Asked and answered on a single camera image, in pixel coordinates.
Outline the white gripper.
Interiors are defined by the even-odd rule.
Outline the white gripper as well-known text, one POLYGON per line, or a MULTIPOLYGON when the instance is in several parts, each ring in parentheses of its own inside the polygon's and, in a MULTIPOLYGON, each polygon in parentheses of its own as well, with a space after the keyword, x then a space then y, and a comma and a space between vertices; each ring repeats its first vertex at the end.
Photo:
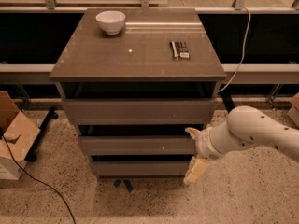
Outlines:
POLYGON ((195 140, 196 156, 191 158, 183 182, 186 185, 194 183, 209 167, 209 161, 216 160, 219 152, 213 147, 210 140, 210 128, 199 131, 188 127, 185 131, 195 140))

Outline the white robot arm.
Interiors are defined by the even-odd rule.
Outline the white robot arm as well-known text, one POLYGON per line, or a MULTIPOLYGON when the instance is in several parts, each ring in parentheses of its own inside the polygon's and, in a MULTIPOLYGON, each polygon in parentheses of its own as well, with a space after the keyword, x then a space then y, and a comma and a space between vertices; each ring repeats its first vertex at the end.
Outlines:
POLYGON ((251 106, 238 106, 226 120, 202 131, 188 127, 185 131, 195 141, 195 154, 189 163, 184 183, 190 185, 215 160, 232 151, 263 145, 299 162, 299 130, 284 126, 251 106))

